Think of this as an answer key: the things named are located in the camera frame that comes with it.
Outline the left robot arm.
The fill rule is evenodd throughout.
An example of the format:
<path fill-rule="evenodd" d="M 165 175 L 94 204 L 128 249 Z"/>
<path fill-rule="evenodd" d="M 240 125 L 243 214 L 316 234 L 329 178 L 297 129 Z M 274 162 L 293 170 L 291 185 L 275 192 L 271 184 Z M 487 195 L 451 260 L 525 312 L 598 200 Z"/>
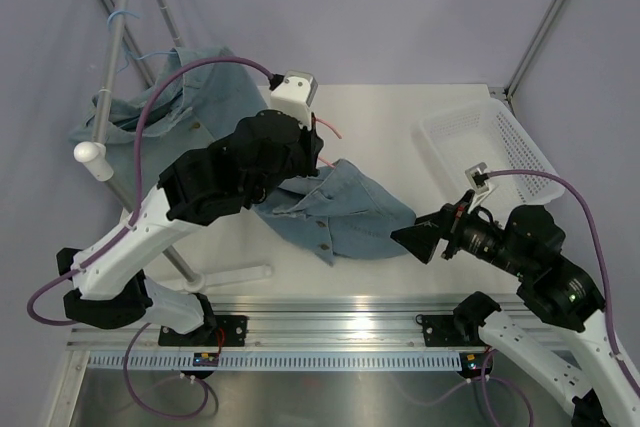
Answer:
<path fill-rule="evenodd" d="M 82 251 L 58 253 L 59 271 L 73 283 L 63 297 L 67 319 L 103 330 L 143 321 L 208 343 L 217 321 L 207 297 L 164 287 L 144 268 L 182 238 L 265 202 L 284 181 L 317 175 L 322 147 L 314 123 L 268 109 L 182 154 L 123 226 Z"/>

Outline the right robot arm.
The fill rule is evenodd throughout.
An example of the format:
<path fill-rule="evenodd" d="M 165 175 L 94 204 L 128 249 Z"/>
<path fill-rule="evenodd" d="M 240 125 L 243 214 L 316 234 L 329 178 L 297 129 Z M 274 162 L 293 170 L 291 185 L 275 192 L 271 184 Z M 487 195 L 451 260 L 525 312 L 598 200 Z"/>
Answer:
<path fill-rule="evenodd" d="M 639 374 L 633 367 L 620 367 L 615 338 L 607 331 L 605 298 L 592 278 L 562 255 L 565 233 L 544 207 L 518 206 L 505 227 L 499 227 L 488 210 L 471 209 L 464 197 L 391 237 L 424 264 L 445 241 L 444 259 L 465 252 L 513 275 L 524 306 L 557 332 L 578 364 L 571 366 L 543 347 L 479 291 L 454 309 L 456 336 L 471 345 L 490 346 L 516 363 L 570 415 L 574 426 L 638 425 L 639 395 L 631 383 Z"/>

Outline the pink wire hanger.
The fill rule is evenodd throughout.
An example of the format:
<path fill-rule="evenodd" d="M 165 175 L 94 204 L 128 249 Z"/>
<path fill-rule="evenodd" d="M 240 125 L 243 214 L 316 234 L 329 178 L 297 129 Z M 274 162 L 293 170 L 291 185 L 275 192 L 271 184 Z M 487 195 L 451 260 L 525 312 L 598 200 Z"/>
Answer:
<path fill-rule="evenodd" d="M 316 116 L 314 118 L 318 135 L 323 139 L 324 146 L 318 155 L 318 161 L 328 168 L 335 168 L 334 144 L 343 139 L 341 130 L 333 123 Z"/>

